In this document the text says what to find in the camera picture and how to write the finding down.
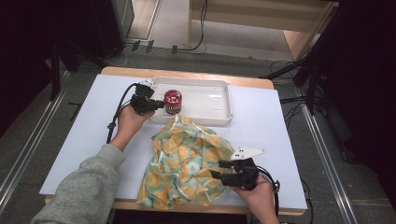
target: person's arm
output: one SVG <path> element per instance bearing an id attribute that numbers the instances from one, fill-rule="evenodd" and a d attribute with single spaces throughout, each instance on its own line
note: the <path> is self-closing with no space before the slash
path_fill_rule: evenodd
<path id="1" fill-rule="evenodd" d="M 257 186 L 249 191 L 241 188 L 232 188 L 246 202 L 247 207 L 261 224 L 279 224 L 274 206 L 274 192 L 272 185 L 259 175 Z"/>
<path id="2" fill-rule="evenodd" d="M 60 183 L 53 199 L 31 223 L 106 223 L 117 191 L 117 171 L 125 160 L 122 152 L 153 114 L 141 116 L 131 106 L 125 107 L 110 143 Z"/>

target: green patterned cloth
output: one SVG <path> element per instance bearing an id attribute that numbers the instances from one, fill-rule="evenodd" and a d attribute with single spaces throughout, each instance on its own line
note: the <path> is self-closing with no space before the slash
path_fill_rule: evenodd
<path id="1" fill-rule="evenodd" d="M 181 203 L 208 206 L 226 190 L 209 170 L 222 173 L 218 161 L 233 155 L 230 143 L 211 129 L 176 115 L 152 137 L 154 157 L 148 164 L 137 203 L 168 210 Z"/>

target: red can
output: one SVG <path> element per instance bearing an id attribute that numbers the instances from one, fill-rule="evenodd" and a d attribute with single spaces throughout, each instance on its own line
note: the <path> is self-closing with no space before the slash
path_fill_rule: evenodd
<path id="1" fill-rule="evenodd" d="M 168 114 L 175 115 L 181 111 L 181 93 L 176 90 L 170 90 L 165 93 L 163 100 L 165 101 L 165 111 Z"/>

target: aluminum rail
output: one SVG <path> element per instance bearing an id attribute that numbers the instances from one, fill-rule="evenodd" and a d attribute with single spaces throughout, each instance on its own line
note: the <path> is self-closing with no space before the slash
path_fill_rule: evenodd
<path id="1" fill-rule="evenodd" d="M 43 115 L 41 116 L 40 120 L 35 126 L 32 134 L 30 135 L 29 139 L 24 145 L 20 155 L 15 160 L 14 165 L 12 166 L 6 179 L 1 185 L 0 216 L 3 214 L 6 205 L 12 196 L 12 193 L 17 187 L 24 171 L 26 170 L 27 165 L 29 164 L 29 161 L 32 159 L 33 155 L 35 154 L 35 150 L 38 144 L 40 143 L 40 140 L 43 137 L 45 131 L 47 130 L 47 127 L 49 126 L 53 118 L 53 115 L 58 109 L 60 102 L 64 98 L 64 93 L 65 90 L 67 89 L 67 84 L 69 83 L 70 77 L 71 77 L 70 73 L 66 71 L 61 81 L 61 86 L 63 87 L 61 88 L 59 94 L 47 105 L 46 110 L 44 111 Z"/>
<path id="2" fill-rule="evenodd" d="M 298 96 L 304 96 L 303 91 L 296 87 Z M 355 213 L 353 212 L 349 198 L 347 197 L 347 192 L 341 182 L 341 179 L 337 173 L 337 170 L 332 162 L 332 157 L 329 154 L 329 150 L 326 147 L 326 143 L 320 133 L 320 129 L 315 118 L 315 115 L 311 115 L 309 109 L 304 105 L 303 108 L 305 119 L 307 121 L 308 127 L 312 133 L 315 144 L 318 149 L 318 154 L 323 163 L 324 171 L 329 178 L 330 185 L 332 187 L 332 192 L 334 193 L 335 200 L 340 208 L 341 215 L 346 224 L 357 224 Z"/>

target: grey sleeve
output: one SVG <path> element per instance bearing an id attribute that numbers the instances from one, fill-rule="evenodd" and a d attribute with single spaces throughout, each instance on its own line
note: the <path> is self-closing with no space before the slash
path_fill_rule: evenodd
<path id="1" fill-rule="evenodd" d="M 102 146 L 61 182 L 53 199 L 31 223 L 106 223 L 116 196 L 117 171 L 124 161 L 116 147 Z"/>

